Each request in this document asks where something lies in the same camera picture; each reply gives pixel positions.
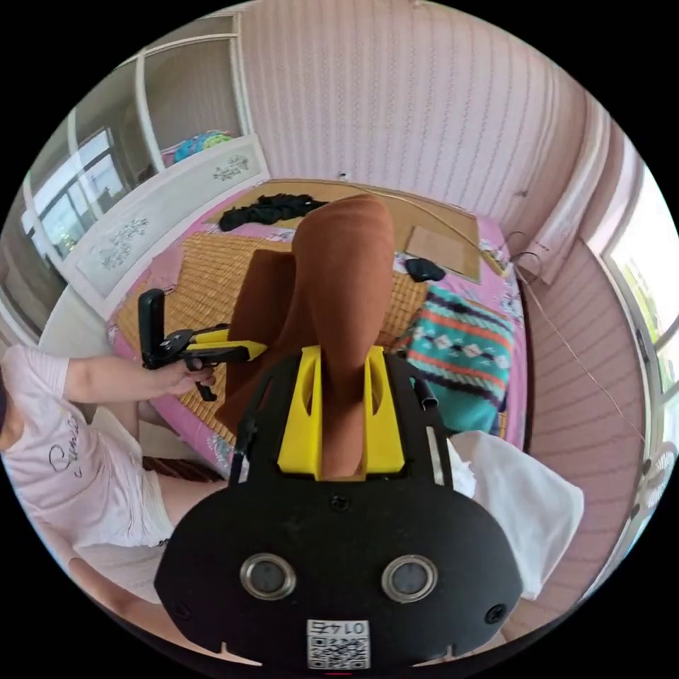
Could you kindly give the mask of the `person's left hand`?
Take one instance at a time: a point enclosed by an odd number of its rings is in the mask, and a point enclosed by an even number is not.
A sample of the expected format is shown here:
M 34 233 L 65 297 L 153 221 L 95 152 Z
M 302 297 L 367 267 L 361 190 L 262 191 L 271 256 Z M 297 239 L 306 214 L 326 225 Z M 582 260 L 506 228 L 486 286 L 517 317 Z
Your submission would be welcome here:
M 163 395 L 181 396 L 191 389 L 205 387 L 208 391 L 216 383 L 214 369 L 199 359 L 181 359 L 154 370 L 145 370 L 141 393 L 146 399 Z

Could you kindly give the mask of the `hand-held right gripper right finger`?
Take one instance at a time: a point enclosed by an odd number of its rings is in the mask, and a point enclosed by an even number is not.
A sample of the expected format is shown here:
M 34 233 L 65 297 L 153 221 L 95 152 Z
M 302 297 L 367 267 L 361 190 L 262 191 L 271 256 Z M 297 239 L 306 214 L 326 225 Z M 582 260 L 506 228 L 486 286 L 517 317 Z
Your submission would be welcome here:
M 397 475 L 405 465 L 395 401 L 383 348 L 373 346 L 364 362 L 363 473 Z

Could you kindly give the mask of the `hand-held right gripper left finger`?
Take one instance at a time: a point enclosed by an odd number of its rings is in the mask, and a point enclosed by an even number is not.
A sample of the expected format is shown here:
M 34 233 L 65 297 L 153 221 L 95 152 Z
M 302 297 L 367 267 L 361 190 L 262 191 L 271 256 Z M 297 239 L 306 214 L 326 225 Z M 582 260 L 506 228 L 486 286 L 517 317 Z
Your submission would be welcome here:
M 303 348 L 277 458 L 282 473 L 315 481 L 321 477 L 323 447 L 322 373 L 320 347 Z

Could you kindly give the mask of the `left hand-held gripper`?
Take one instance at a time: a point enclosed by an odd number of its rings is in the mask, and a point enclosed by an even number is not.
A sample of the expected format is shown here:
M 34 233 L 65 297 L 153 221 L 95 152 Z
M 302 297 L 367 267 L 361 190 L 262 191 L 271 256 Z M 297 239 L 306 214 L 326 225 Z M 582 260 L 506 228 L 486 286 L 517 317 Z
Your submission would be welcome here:
M 246 363 L 264 354 L 260 343 L 226 343 L 229 324 L 219 323 L 200 331 L 177 330 L 168 336 L 158 323 L 141 324 L 141 364 L 148 370 L 162 368 L 181 359 L 187 365 Z

